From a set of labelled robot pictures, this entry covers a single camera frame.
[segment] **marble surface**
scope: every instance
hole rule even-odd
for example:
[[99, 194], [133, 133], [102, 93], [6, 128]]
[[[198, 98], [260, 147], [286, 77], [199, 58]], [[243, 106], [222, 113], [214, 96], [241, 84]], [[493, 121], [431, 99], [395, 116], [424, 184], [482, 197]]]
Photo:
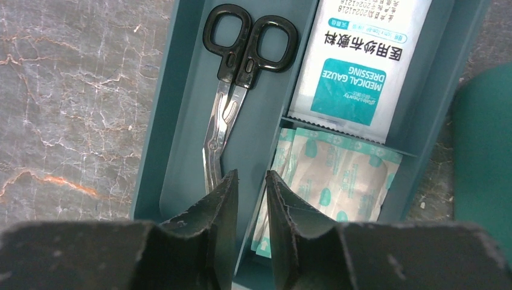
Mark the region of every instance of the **marble surface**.
[[[0, 0], [0, 229], [127, 219], [172, 0]], [[495, 0], [461, 83], [512, 61]], [[410, 220], [453, 216], [447, 117]]]

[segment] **orange marble vein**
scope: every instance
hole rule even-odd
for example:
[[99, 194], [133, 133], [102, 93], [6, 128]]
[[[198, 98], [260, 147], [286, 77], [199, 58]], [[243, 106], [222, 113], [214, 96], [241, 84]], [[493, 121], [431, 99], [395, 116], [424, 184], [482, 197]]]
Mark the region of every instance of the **orange marble vein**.
[[83, 185], [80, 185], [78, 183], [74, 183], [71, 181], [68, 181], [67, 179], [59, 176], [52, 176], [52, 175], [45, 175], [43, 177], [39, 177], [33, 170], [31, 169], [23, 169], [21, 172], [19, 172], [17, 175], [9, 178], [6, 180], [6, 182], [2, 185], [2, 188], [0, 189], [0, 197], [5, 194], [5, 188], [9, 184], [14, 184], [21, 176], [24, 174], [29, 174], [32, 178], [35, 180], [38, 180], [39, 182], [47, 182], [55, 185], [65, 185], [68, 186], [74, 190], [78, 190], [82, 193], [85, 193], [88, 196], [91, 196], [93, 198], [101, 198], [98, 192], [90, 187], [85, 187]]

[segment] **scissors blade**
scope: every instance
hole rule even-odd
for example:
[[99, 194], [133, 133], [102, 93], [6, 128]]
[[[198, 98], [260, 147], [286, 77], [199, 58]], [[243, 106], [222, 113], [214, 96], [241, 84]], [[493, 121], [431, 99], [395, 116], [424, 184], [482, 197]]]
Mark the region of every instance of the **scissors blade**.
[[228, 126], [226, 130], [226, 138], [227, 141], [231, 131], [233, 130], [233, 126], [238, 117], [238, 113], [242, 108], [243, 100], [245, 99], [245, 95], [247, 94], [247, 89], [241, 86], [235, 86], [235, 90], [233, 91], [233, 95], [229, 101], [227, 108], [224, 110], [223, 119], [226, 121]]
[[223, 113], [229, 99], [230, 87], [230, 83], [219, 82], [210, 115], [210, 122], [208, 122], [208, 129], [206, 130], [203, 145], [203, 168], [205, 171], [207, 194], [212, 192], [222, 179], [220, 157], [226, 145], [226, 131], [228, 130], [228, 125], [223, 119]]

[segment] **bandage scissors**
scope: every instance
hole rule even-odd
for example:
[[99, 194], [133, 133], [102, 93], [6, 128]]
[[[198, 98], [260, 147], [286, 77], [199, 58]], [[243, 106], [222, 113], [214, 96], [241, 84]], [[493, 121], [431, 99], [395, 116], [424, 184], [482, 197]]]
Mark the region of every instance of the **bandage scissors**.
[[[216, 25], [223, 16], [235, 16], [242, 21], [242, 27], [234, 44], [223, 47], [213, 42]], [[286, 50], [278, 62], [261, 57], [258, 46], [266, 28], [275, 27], [288, 36]], [[208, 130], [203, 145], [203, 165], [205, 171], [206, 193], [210, 193], [222, 179], [220, 158], [226, 146], [233, 125], [247, 91], [252, 89], [261, 69], [280, 72], [293, 61], [298, 43], [295, 26], [280, 16], [267, 15], [252, 24], [251, 15], [240, 6], [222, 4], [211, 10], [203, 31], [205, 48], [222, 60], [217, 73], [219, 86], [208, 123]]]

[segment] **dark green container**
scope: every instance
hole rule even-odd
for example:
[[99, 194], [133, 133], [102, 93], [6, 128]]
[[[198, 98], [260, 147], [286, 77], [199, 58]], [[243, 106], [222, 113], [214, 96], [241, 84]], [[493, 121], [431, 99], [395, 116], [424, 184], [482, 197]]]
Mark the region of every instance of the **dark green container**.
[[[174, 2], [133, 195], [133, 219], [164, 221], [205, 194], [201, 149], [219, 82], [220, 57], [204, 49], [202, 31], [211, 9], [224, 3]], [[325, 130], [285, 117], [318, 0], [228, 3], [242, 6], [254, 20], [264, 15], [285, 17], [295, 24], [300, 36], [291, 69], [279, 74], [262, 72], [255, 88], [248, 92], [222, 158], [223, 171], [238, 169], [240, 178], [239, 255], [234, 282], [251, 289], [272, 289], [270, 260], [256, 256], [250, 245], [265, 171], [274, 157], [280, 128]], [[400, 221], [407, 214], [488, 5], [489, 0], [432, 1], [384, 145], [404, 158], [382, 206], [380, 221]], [[239, 26], [221, 26], [216, 41], [229, 44]], [[269, 32], [262, 54], [278, 59], [280, 48], [272, 45], [285, 43], [286, 35]]]

